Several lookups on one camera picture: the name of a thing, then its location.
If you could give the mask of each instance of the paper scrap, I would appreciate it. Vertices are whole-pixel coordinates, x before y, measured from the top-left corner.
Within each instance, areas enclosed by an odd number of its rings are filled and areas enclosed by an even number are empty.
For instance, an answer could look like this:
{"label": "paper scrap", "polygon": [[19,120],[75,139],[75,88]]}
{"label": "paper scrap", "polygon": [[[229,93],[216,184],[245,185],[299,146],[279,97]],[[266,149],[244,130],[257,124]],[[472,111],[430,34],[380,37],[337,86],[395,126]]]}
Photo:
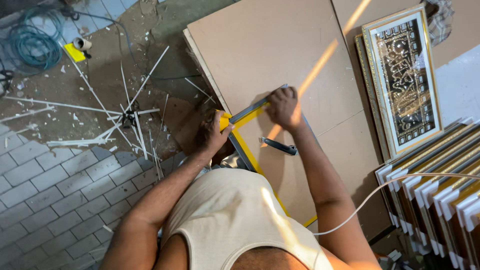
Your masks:
{"label": "paper scrap", "polygon": [[109,231],[109,232],[113,233],[113,231],[112,231],[112,230],[111,230],[109,227],[107,227],[106,225],[103,225],[103,227],[105,228],[105,230],[107,230],[107,231]]}

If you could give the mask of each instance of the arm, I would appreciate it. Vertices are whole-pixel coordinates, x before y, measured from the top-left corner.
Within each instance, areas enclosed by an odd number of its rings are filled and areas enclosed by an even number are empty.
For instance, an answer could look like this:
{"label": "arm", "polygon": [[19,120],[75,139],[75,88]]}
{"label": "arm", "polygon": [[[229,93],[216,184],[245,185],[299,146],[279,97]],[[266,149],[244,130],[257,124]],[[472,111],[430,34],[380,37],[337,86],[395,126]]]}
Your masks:
{"label": "arm", "polygon": [[113,236],[101,269],[152,269],[157,254],[157,233],[189,184],[227,141],[234,126],[219,131],[223,111],[205,124],[207,140],[178,169],[145,194],[130,210]]}
{"label": "arm", "polygon": [[[340,176],[303,120],[296,89],[277,89],[268,100],[271,106],[266,111],[270,119],[292,134],[299,151],[315,203],[318,231],[326,232],[337,227],[355,211],[355,206]],[[356,215],[338,230],[320,235],[319,242],[354,269],[380,268]]]}

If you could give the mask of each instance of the man's right hand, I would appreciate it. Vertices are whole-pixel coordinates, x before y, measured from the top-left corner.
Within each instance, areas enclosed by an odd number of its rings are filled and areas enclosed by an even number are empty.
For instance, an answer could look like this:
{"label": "man's right hand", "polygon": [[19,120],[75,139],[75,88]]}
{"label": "man's right hand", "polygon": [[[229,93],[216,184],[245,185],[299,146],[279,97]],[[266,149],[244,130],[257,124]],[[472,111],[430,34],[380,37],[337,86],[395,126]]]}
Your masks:
{"label": "man's right hand", "polygon": [[279,88],[273,91],[267,100],[271,105],[267,105],[265,111],[272,122],[279,124],[292,135],[305,126],[295,87]]}

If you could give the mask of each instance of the man's left hand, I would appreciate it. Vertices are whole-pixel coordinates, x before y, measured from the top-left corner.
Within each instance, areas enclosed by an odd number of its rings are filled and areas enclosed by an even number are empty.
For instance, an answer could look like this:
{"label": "man's left hand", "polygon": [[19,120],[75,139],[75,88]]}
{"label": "man's left hand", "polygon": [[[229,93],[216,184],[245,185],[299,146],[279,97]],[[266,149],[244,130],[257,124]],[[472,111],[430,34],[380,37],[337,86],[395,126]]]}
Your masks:
{"label": "man's left hand", "polygon": [[204,133],[204,143],[200,146],[201,150],[210,151],[214,155],[227,141],[228,135],[235,126],[229,123],[222,132],[220,131],[220,118],[224,113],[222,110],[216,111],[212,121],[202,121],[200,123],[199,131]]}

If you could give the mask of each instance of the wire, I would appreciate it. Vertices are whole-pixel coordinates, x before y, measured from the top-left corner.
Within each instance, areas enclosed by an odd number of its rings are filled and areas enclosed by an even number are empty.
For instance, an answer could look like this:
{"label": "wire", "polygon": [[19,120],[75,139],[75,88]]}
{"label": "wire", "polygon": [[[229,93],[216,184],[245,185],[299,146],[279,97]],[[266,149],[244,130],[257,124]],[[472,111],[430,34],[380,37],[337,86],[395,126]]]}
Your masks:
{"label": "wire", "polygon": [[[120,22],[117,22],[113,19],[110,19],[110,18],[107,18],[107,17],[103,17],[103,16],[97,16],[97,15],[93,15],[93,14],[89,14],[89,13],[85,13],[85,12],[79,12],[79,11],[75,11],[72,9],[73,13],[76,13],[76,14],[80,14],[80,15],[87,15],[87,16],[90,16],[90,17],[94,17],[94,18],[99,18],[99,19],[104,19],[104,20],[108,20],[108,21],[111,21],[117,25],[120,25],[121,28],[123,28],[123,31],[125,31],[125,37],[127,38],[127,44],[128,44],[128,50],[130,51],[130,55],[132,57],[132,60],[133,60],[133,63],[135,63],[135,65],[137,66],[137,68],[142,71],[142,69],[140,68],[140,66],[138,66],[137,64],[137,61],[135,60],[135,57],[133,56],[133,52],[132,52],[132,47],[131,47],[131,42],[130,42],[130,37],[128,36],[128,32],[127,32],[127,29],[125,28],[125,26],[123,26],[122,23]],[[159,80],[177,80],[177,79],[183,79],[183,78],[189,78],[189,77],[196,77],[196,76],[202,76],[201,74],[194,74],[194,75],[188,75],[188,76],[182,76],[182,77],[173,77],[173,78],[163,78],[163,77],[157,77],[157,76],[153,76],[150,74],[150,77],[152,78],[155,78],[155,79],[159,79]]]}
{"label": "wire", "polygon": [[[8,45],[4,50],[10,51],[10,62],[22,73],[38,74],[52,68],[60,62],[62,51],[57,40],[61,38],[63,21],[57,12],[58,5],[37,5],[26,10],[15,21],[6,38]],[[48,18],[54,25],[53,33],[48,34],[31,21],[34,17]]]}
{"label": "wire", "polygon": [[357,212],[360,210],[360,208],[363,207],[363,205],[365,205],[365,203],[367,202],[368,199],[370,199],[370,197],[373,196],[373,194],[375,194],[375,192],[379,191],[381,188],[383,188],[384,186],[392,183],[392,182],[395,182],[397,180],[400,180],[400,179],[403,179],[403,178],[407,178],[407,177],[411,177],[411,176],[449,176],[449,177],[467,177],[467,178],[472,178],[472,179],[479,179],[480,180],[480,176],[479,175],[470,175],[470,174],[459,174],[459,173],[413,173],[413,174],[407,174],[407,175],[403,175],[403,176],[399,176],[397,178],[394,178],[388,182],[385,182],[384,184],[380,185],[378,188],[376,188],[375,190],[372,191],[372,193],[370,193],[370,195],[368,195],[365,200],[360,204],[360,206],[353,212],[353,214],[351,214],[351,216],[349,216],[347,218],[347,220],[345,220],[344,222],[342,222],[340,225],[338,225],[337,227],[329,230],[329,231],[326,231],[324,233],[314,233],[313,235],[324,235],[324,234],[327,234],[327,233],[331,233],[335,230],[337,230],[338,228],[342,227],[343,225],[345,225],[345,223],[347,223],[351,218],[353,218],[353,216],[355,216],[355,214],[357,214]]}

